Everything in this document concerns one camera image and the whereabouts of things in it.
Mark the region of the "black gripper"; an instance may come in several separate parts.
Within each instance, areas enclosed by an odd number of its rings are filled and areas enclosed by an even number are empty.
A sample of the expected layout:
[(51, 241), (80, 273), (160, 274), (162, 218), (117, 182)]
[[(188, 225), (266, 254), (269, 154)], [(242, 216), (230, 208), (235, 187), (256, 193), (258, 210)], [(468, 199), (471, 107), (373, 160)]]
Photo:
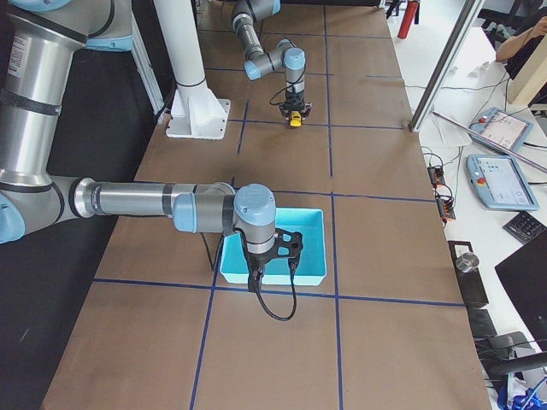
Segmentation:
[(247, 281), (248, 291), (260, 294), (262, 276), (265, 273), (266, 265), (274, 258), (274, 253), (272, 251), (261, 254), (247, 253), (245, 258), (250, 271)]
[(285, 100), (279, 105), (279, 111), (283, 119), (283, 123), (286, 126), (290, 125), (290, 118), (293, 112), (300, 114), (300, 125), (304, 124), (304, 121), (308, 119), (308, 116), (312, 109), (311, 102), (304, 101), (304, 92), (291, 92), (285, 93)]

